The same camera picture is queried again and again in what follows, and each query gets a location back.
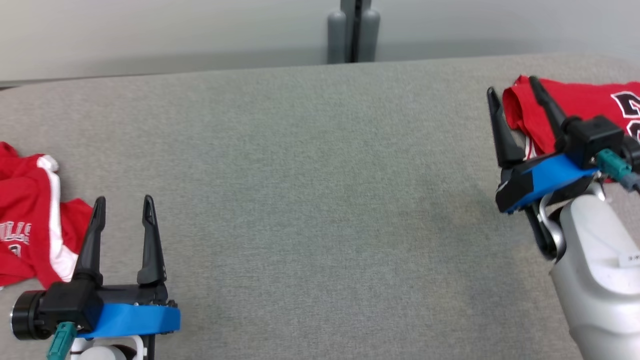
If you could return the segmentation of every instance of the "teal connector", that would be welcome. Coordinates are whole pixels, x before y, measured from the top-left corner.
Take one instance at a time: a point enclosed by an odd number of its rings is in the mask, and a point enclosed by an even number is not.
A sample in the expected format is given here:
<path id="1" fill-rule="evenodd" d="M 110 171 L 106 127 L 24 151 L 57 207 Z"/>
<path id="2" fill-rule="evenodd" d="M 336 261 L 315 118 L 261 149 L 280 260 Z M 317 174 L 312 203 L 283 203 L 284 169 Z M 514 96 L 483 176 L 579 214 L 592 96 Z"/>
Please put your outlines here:
<path id="1" fill-rule="evenodd" d="M 620 182 L 623 177 L 632 173 L 631 165 L 610 149 L 604 149 L 596 155 L 596 163 L 603 173 Z"/>
<path id="2" fill-rule="evenodd" d="M 596 164 L 600 171 L 617 181 L 628 192 L 640 193 L 640 175 L 633 172 L 631 165 L 615 152 L 605 149 L 596 155 Z"/>
<path id="3" fill-rule="evenodd" d="M 59 323 L 47 353 L 47 360 L 65 360 L 77 335 L 78 331 L 74 323 Z"/>

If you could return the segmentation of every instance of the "red jersey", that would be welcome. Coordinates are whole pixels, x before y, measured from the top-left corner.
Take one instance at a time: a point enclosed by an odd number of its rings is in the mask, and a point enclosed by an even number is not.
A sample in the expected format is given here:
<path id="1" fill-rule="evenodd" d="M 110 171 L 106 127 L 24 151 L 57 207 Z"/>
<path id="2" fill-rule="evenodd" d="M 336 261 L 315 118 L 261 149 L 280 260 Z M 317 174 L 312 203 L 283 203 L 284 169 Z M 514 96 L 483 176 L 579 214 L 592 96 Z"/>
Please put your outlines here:
<path id="1" fill-rule="evenodd" d="M 640 141 L 640 83 L 590 85 L 540 79 L 567 116 L 584 120 L 603 115 Z M 538 105 L 529 78 L 520 76 L 502 94 L 509 127 L 527 136 L 527 158 L 554 152 L 556 139 L 545 110 Z"/>
<path id="2" fill-rule="evenodd" d="M 57 170 L 48 155 L 20 158 L 0 142 L 0 286 L 71 280 L 92 208 L 80 199 L 60 202 Z"/>

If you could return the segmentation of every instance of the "white stripe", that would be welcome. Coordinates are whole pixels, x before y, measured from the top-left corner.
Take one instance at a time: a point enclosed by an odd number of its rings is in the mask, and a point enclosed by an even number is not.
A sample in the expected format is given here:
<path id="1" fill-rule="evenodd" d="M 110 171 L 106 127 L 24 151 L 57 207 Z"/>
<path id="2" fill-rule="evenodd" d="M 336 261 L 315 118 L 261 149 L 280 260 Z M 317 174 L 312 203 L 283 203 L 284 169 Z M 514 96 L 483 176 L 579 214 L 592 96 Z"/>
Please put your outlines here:
<path id="1" fill-rule="evenodd" d="M 49 177 L 51 199 L 49 201 L 49 262 L 62 281 L 69 282 L 76 267 L 78 255 L 74 254 L 62 240 L 60 222 L 60 178 L 58 162 L 49 155 L 38 158 L 38 167 L 44 169 Z"/>
<path id="2" fill-rule="evenodd" d="M 532 147 L 532 142 L 531 142 L 531 138 L 529 138 L 527 135 L 524 136 L 524 159 L 523 160 L 529 160 L 531 159 L 531 147 Z"/>
<path id="3" fill-rule="evenodd" d="M 538 153 L 536 152 L 536 144 L 533 142 L 533 139 L 531 139 L 531 158 L 535 158 L 538 156 Z"/>

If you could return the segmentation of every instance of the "robotic arm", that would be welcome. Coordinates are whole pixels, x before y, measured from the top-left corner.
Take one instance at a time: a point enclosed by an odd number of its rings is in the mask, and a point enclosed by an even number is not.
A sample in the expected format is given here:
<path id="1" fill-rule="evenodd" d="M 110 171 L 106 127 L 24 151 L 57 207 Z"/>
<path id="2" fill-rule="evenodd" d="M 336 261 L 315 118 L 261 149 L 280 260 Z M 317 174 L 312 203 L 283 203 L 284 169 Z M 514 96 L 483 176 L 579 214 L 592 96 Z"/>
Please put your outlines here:
<path id="1" fill-rule="evenodd" d="M 53 336 L 48 360 L 154 360 L 157 334 L 180 329 L 180 310 L 169 300 L 166 268 L 156 209 L 145 197 L 142 269 L 137 284 L 102 285 L 100 234 L 106 200 L 99 197 L 70 282 L 56 282 L 47 291 L 26 291 L 11 314 L 13 334 L 19 340 L 46 340 Z M 95 338 L 132 339 L 124 345 L 93 346 Z"/>
<path id="2" fill-rule="evenodd" d="M 493 88 L 487 91 L 502 169 L 495 200 L 503 213 L 524 211 L 585 360 L 640 359 L 640 249 L 605 201 L 606 177 L 640 193 L 640 143 L 604 117 L 566 117 L 535 77 L 556 151 L 524 161 Z M 558 204 L 552 213 L 547 206 Z"/>

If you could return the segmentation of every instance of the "grey cushion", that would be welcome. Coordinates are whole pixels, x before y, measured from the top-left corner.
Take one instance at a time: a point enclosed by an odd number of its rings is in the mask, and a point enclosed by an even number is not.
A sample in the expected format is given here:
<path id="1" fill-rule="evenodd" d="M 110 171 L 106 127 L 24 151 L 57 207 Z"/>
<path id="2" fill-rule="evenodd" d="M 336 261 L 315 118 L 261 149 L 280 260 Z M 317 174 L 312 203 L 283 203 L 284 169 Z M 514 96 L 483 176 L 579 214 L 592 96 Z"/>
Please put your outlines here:
<path id="1" fill-rule="evenodd" d="M 106 196 L 106 283 L 135 282 L 154 196 L 183 316 L 160 360 L 578 359 L 552 264 L 493 202 L 485 91 L 521 73 L 640 78 L 553 55 L 87 79 L 0 92 L 0 126 L 65 199 Z M 640 200 L 609 193 L 637 234 Z M 0 326 L 3 359 L 48 346 Z"/>

